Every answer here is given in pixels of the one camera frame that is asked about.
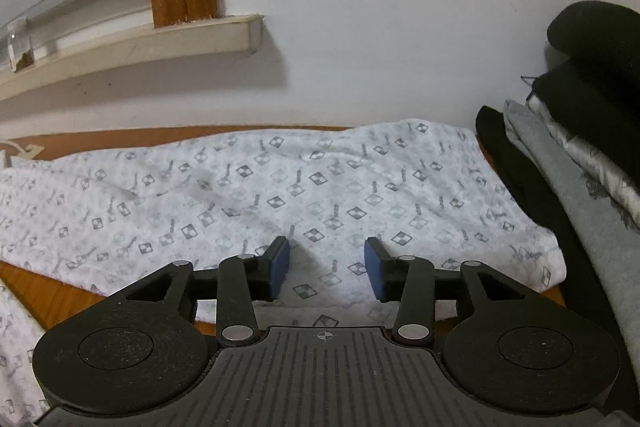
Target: glass jar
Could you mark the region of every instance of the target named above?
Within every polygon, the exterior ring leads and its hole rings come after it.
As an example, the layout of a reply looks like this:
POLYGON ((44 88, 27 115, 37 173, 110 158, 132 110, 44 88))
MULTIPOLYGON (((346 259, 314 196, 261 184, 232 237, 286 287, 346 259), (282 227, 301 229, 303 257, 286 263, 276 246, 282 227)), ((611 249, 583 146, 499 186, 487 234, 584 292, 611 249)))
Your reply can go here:
POLYGON ((7 51, 11 68, 17 73, 24 68, 28 68, 34 62, 31 38, 27 31, 27 19, 20 17, 15 21, 11 21, 6 26, 6 29, 9 33, 7 51))

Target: checkered diamond print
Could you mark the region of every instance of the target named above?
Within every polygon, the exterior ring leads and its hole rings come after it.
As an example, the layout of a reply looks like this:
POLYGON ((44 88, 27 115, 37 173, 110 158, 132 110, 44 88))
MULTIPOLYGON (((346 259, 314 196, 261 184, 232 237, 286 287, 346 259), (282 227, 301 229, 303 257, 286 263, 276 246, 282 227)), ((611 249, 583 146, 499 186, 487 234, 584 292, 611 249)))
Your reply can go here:
POLYGON ((251 176, 251 174, 253 174, 254 172, 251 170, 251 168, 249 167, 249 165, 243 165, 242 167, 238 167, 236 169, 236 172, 238 174, 240 174, 242 176, 242 178, 246 178, 248 176, 251 176))
POLYGON ((327 138, 326 136, 323 136, 321 139, 319 139, 319 140, 318 140, 318 145, 319 145, 320 147, 323 147, 323 148, 325 148, 325 149, 328 149, 329 147, 331 147, 331 144, 332 144, 333 142, 334 142, 334 141, 333 141, 332 139, 327 138))
POLYGON ((358 182, 351 182, 349 185, 346 186, 346 188, 348 191, 353 192, 353 194, 357 194, 358 192, 361 192, 364 187, 360 185, 358 182))
POLYGON ((282 142, 284 142, 284 138, 281 138, 280 136, 274 136, 269 140, 269 145, 277 149, 282 145, 282 142))
POLYGON ((318 214, 322 214, 324 212, 324 208, 317 201, 314 201, 313 203, 308 204, 306 206, 306 209, 309 212, 311 212, 314 216, 317 216, 318 214))
POLYGON ((415 230, 421 230, 429 224, 429 221, 420 216, 415 216, 414 219, 409 221, 409 226, 414 227, 415 230))
POLYGON ((468 241, 465 241, 459 247, 456 247, 456 250, 458 250, 459 252, 462 252, 462 253, 473 252, 475 249, 476 249, 476 247, 474 247, 474 245, 472 245, 468 241))
POLYGON ((321 275, 320 277, 318 277, 318 280, 328 287, 335 286, 336 284, 342 282, 342 279, 340 279, 335 273, 326 273, 324 275, 321 275))
POLYGON ((404 208, 402 208, 401 206, 392 206, 388 213, 389 216, 395 217, 396 219, 401 218, 402 216, 404 216, 404 214, 406 214, 406 210, 404 210, 404 208))
POLYGON ((337 217, 332 217, 331 219, 327 219, 324 222, 324 224, 332 230, 337 230, 343 226, 343 223, 337 217))
POLYGON ((363 273, 367 272, 367 269, 362 263, 354 263, 351 266, 348 266, 347 268, 356 275, 362 275, 363 273))
POLYGON ((315 328, 335 328, 338 325, 338 321, 332 319, 329 315, 320 315, 314 322, 315 328))
POLYGON ((440 241, 443 245, 446 245, 447 243, 449 243, 452 237, 453 237, 453 234, 449 232, 449 230, 440 230, 436 235, 436 239, 440 241))
POLYGON ((314 295, 318 295, 318 292, 311 288, 308 284, 301 284, 300 286, 294 286, 293 291, 297 293, 301 299, 308 299, 314 295))
POLYGON ((367 317, 369 317, 376 324, 380 325, 386 322, 386 320, 389 318, 389 315, 391 315, 391 311, 383 307, 373 308, 369 313, 367 313, 367 317))
POLYGON ((401 247, 404 247, 409 241, 411 241, 413 237, 411 237, 408 233, 398 232, 391 240, 394 243, 398 243, 401 247))
POLYGON ((208 158, 208 156, 204 153, 204 151, 200 151, 198 152, 193 159, 196 160, 196 162, 198 163, 202 163, 204 162, 204 160, 206 160, 208 158))
POLYGON ((213 225, 213 216, 211 216, 211 213, 208 210, 201 214, 198 214, 198 219, 205 228, 207 228, 209 225, 213 225))
POLYGON ((198 232, 193 225, 187 225, 186 227, 182 227, 180 230, 182 230, 182 235, 187 239, 191 239, 198 235, 198 232))
POLYGON ((294 198, 302 194, 302 192, 304 191, 305 189, 302 188, 302 186, 298 185, 297 183, 294 183, 290 187, 287 187, 287 192, 291 194, 294 198))
POLYGON ((240 212, 234 208, 223 208, 222 211, 226 214, 226 217, 238 217, 240 212))
POLYGON ((417 171, 414 172, 414 178, 416 178, 417 180, 423 182, 423 181, 425 181, 425 179, 428 178, 428 176, 424 172, 422 172, 420 170, 417 170, 417 171))
POLYGON ((369 203, 371 206, 376 206, 380 201, 384 201, 384 198, 377 194, 370 194, 365 198, 365 202, 369 203))
POLYGON ((457 270, 458 268, 460 268, 460 263, 455 259, 449 257, 444 263, 440 265, 440 267, 444 268, 445 270, 457 270))
POLYGON ((275 171, 272 175, 271 175, 271 179, 273 181, 275 181, 276 183, 282 183, 284 180, 286 180, 289 176, 287 175, 287 173, 285 171, 283 171, 282 169, 278 169, 277 171, 275 171))
POLYGON ((163 247, 168 247, 169 245, 172 245, 174 243, 174 236, 172 236, 170 233, 165 233, 158 239, 163 247))
POLYGON ((313 181, 317 186, 320 186, 327 182, 327 179, 322 175, 322 172, 318 171, 315 174, 311 174, 309 179, 313 181))
POLYGON ((354 206, 351 210, 347 210, 347 214, 353 217, 353 219, 362 219, 367 215, 367 213, 359 206, 354 206))
POLYGON ((339 165, 329 165, 327 168, 329 169, 329 172, 331 172, 331 174, 333 174, 334 176, 340 176, 340 174, 344 174, 344 169, 339 165))
POLYGON ((127 208, 127 205, 124 203, 119 204, 118 206, 116 206, 117 210, 119 213, 121 213, 123 216, 129 216, 129 214, 131 213, 131 211, 127 208))
POLYGON ((324 238, 324 233, 320 232, 318 229, 311 229, 305 232, 305 236, 312 243, 317 243, 324 238))
POLYGON ((540 282, 543 283, 545 288, 549 288, 549 281, 550 280, 551 280, 551 272, 546 266, 543 266, 543 268, 542 268, 542 277, 540 278, 540 282))
POLYGON ((260 167, 262 167, 263 165, 267 165, 267 163, 271 161, 271 158, 269 158, 269 153, 263 152, 262 154, 255 156, 254 160, 260 167))
POLYGON ((284 200, 279 196, 275 196, 270 200, 267 200, 267 203, 269 203, 273 208, 280 208, 283 206, 284 200))
POLYGON ((354 233, 347 238, 347 243, 353 248, 362 248, 364 246, 364 236, 359 233, 354 233))

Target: ribbed surface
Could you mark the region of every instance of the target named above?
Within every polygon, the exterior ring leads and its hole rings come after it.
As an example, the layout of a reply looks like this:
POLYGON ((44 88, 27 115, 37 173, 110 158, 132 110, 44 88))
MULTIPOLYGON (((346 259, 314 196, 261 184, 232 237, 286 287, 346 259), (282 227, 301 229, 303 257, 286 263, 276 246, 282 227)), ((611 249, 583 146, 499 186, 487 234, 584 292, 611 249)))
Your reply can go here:
POLYGON ((378 328, 323 331, 271 328, 255 346, 224 350, 191 393, 159 410, 110 420, 55 410, 39 425, 586 427, 602 418, 503 413, 453 386, 429 351, 391 344, 378 328))

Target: gray cloth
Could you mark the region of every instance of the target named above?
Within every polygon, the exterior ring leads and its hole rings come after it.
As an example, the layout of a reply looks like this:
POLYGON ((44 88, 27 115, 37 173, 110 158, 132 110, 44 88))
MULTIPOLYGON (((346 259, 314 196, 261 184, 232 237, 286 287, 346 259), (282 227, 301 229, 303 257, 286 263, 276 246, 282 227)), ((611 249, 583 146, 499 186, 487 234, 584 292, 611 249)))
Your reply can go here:
POLYGON ((529 109, 508 100, 504 118, 558 195, 609 296, 636 372, 640 375, 640 229, 629 213, 555 142, 529 109))

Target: white cable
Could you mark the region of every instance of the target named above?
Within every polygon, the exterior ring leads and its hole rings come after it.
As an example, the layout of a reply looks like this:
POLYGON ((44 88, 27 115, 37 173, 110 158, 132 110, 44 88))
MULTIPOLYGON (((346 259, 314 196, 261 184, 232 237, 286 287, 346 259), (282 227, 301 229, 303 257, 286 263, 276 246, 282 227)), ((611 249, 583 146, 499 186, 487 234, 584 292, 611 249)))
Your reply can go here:
POLYGON ((11 141, 11 140, 0 140, 0 143, 1 143, 1 144, 4 144, 4 145, 10 145, 11 147, 15 147, 15 148, 16 148, 18 151, 20 151, 20 153, 22 153, 22 154, 27 154, 27 153, 28 153, 28 150, 23 149, 23 147, 22 147, 22 146, 18 145, 18 144, 17 144, 16 142, 14 142, 14 141, 11 141))

